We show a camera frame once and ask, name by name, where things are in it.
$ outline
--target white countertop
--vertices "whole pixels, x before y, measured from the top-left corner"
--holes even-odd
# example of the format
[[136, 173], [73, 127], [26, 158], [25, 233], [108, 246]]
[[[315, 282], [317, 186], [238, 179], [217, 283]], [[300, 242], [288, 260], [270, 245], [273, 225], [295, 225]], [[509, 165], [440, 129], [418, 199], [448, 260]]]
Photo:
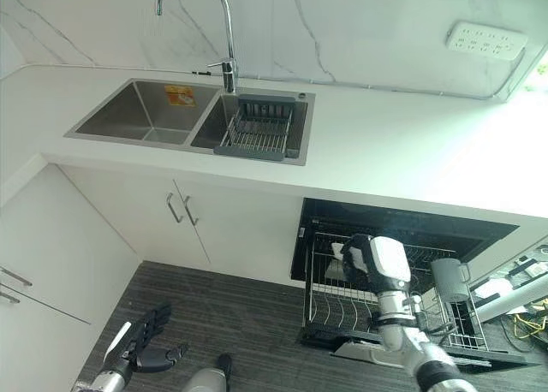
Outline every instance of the white countertop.
[[241, 80], [241, 87], [316, 93], [305, 166], [63, 137], [129, 78], [220, 84], [152, 71], [21, 69], [0, 83], [2, 202], [53, 162], [442, 213], [458, 205], [548, 217], [547, 97], [523, 93], [491, 104]]

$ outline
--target open dishwasher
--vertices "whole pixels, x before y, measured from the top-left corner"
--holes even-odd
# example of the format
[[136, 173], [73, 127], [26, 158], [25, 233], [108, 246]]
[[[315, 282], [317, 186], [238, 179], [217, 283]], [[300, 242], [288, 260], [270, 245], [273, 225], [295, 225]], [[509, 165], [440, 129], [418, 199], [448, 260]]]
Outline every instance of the open dishwasher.
[[334, 356], [402, 367], [381, 345], [376, 326], [378, 302], [363, 284], [349, 282], [332, 243], [353, 234], [383, 235], [404, 244], [411, 269], [410, 293], [422, 299], [429, 328], [451, 325], [450, 333], [432, 336], [461, 371], [496, 371], [536, 365], [523, 356], [489, 344], [489, 334], [476, 318], [474, 297], [442, 302], [434, 288], [430, 263], [439, 258], [462, 262], [483, 252], [517, 227], [458, 217], [401, 211], [366, 205], [305, 199], [292, 278], [306, 282], [300, 342]]

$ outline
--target cabinet handle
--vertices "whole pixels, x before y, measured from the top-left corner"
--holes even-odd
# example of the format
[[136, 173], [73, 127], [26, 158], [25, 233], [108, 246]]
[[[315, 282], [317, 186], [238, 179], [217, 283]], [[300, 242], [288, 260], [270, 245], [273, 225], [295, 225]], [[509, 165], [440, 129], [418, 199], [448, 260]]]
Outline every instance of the cabinet handle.
[[5, 268], [3, 268], [2, 266], [0, 266], [0, 272], [3, 272], [4, 274], [8, 275], [8, 276], [11, 276], [12, 278], [16, 279], [17, 281], [21, 282], [23, 285], [25, 285], [26, 287], [31, 287], [33, 285], [32, 282], [26, 280], [25, 278], [23, 278], [22, 276], [19, 276], [17, 274], [15, 274], [14, 272], [12, 272], [11, 270], [6, 270]]
[[190, 219], [190, 223], [195, 227], [198, 223], [198, 218], [194, 218], [192, 214], [190, 213], [190, 210], [188, 209], [188, 200], [190, 199], [190, 195], [187, 195], [187, 197], [182, 201], [182, 203], [185, 205], [185, 211], [187, 212], [188, 219]]
[[18, 304], [19, 302], [21, 302], [20, 300], [18, 300], [18, 299], [15, 298], [14, 296], [5, 294], [4, 292], [0, 292], [0, 296], [2, 296], [2, 297], [4, 297], [4, 298], [8, 299], [9, 302], [12, 303], [12, 304]]
[[178, 216], [175, 212], [175, 208], [173, 208], [173, 205], [171, 204], [171, 199], [173, 198], [173, 193], [168, 193], [168, 198], [166, 199], [166, 203], [168, 205], [168, 208], [170, 208], [171, 213], [173, 214], [173, 218], [175, 218], [177, 223], [181, 223], [182, 216]]

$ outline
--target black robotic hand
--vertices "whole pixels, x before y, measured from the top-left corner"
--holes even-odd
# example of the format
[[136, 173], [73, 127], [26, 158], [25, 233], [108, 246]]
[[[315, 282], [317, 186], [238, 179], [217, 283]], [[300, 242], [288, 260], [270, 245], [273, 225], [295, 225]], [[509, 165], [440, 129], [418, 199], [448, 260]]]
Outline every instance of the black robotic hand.
[[125, 333], [116, 344], [111, 345], [100, 373], [112, 371], [121, 375], [125, 384], [128, 384], [134, 372], [152, 373], [171, 368], [185, 354], [187, 345], [172, 349], [147, 347], [154, 336], [164, 331], [170, 316], [171, 304], [164, 302], [146, 312], [129, 327], [124, 325], [121, 332], [125, 330]]

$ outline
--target dish rack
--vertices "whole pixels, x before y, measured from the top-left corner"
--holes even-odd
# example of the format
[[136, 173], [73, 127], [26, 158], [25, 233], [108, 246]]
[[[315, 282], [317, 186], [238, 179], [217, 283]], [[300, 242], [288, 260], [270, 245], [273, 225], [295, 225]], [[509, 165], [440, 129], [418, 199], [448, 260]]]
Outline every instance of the dish rack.
[[283, 161], [295, 110], [290, 97], [242, 95], [220, 146], [214, 152], [232, 157]]
[[435, 328], [444, 324], [455, 329], [438, 340], [441, 345], [489, 351], [470, 290], [468, 290], [468, 300], [449, 303], [443, 302], [438, 291], [434, 289], [432, 301], [432, 304], [425, 309], [428, 326]]
[[[377, 333], [374, 317], [378, 312], [377, 297], [366, 288], [348, 282], [343, 263], [334, 258], [332, 242], [344, 243], [350, 237], [314, 232], [312, 251], [308, 258], [307, 291], [305, 298], [305, 326], [331, 330], [339, 334]], [[421, 278], [430, 276], [430, 262], [439, 258], [454, 258], [455, 252], [441, 248], [404, 245], [411, 269], [411, 294], [430, 297], [431, 304], [422, 310], [430, 329], [444, 325], [453, 330], [437, 341], [449, 347], [488, 351], [481, 323], [476, 317], [472, 296], [466, 302], [444, 303], [435, 291], [423, 294]]]

